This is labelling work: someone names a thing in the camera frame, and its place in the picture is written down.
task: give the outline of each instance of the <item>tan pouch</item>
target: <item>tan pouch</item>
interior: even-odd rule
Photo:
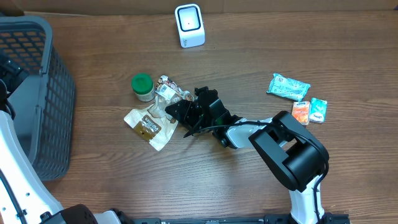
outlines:
[[[171,139],[178,125],[178,121],[175,119],[169,120],[166,116],[154,118],[148,112],[152,106],[153,104],[145,109],[133,109],[124,117],[124,121],[129,124],[137,134],[149,142],[152,147],[160,151]]]

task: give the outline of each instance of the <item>brown wood grain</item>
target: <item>brown wood grain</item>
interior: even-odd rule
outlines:
[[[308,129],[326,146],[322,205],[352,223],[398,222],[398,14],[206,14],[206,44],[181,49],[170,16],[49,17],[54,44],[77,87],[68,174],[46,186],[63,204],[129,216],[204,218],[289,213],[290,199],[254,149],[224,149],[178,127],[160,152],[123,118],[143,108],[139,72],[183,89],[208,85],[227,109],[251,119],[291,110],[266,94],[274,72],[310,83],[328,100]]]

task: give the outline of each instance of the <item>product label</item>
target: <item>product label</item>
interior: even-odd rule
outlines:
[[[285,78],[284,77],[275,77],[275,81],[280,82],[280,83],[285,83]]]
[[[306,106],[307,104],[309,104],[309,102],[304,101],[304,102],[300,102],[300,103],[294,103],[294,106],[301,108],[301,107]]]
[[[148,115],[145,115],[133,129],[149,142],[160,132],[162,127],[155,123]]]
[[[140,95],[140,94],[136,93],[136,95],[137,95],[139,100],[141,100],[143,102],[149,102],[149,101],[151,101],[151,100],[153,100],[155,98],[155,91],[152,89],[147,94]]]
[[[160,90],[157,91],[157,94],[163,96],[166,100],[171,100],[176,92],[169,86],[163,84]]]

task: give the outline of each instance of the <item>teal package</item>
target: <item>teal package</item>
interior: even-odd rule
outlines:
[[[326,118],[326,109],[328,102],[326,100],[311,99],[310,121],[323,123]]]
[[[278,73],[274,73],[274,78],[269,84],[267,93],[277,96],[286,97],[298,102],[302,101],[307,94],[310,84],[300,82],[291,78],[285,78]]]

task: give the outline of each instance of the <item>green lidded jar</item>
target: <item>green lidded jar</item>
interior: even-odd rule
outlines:
[[[138,73],[131,80],[131,87],[139,100],[151,101],[155,98],[154,82],[146,73]]]

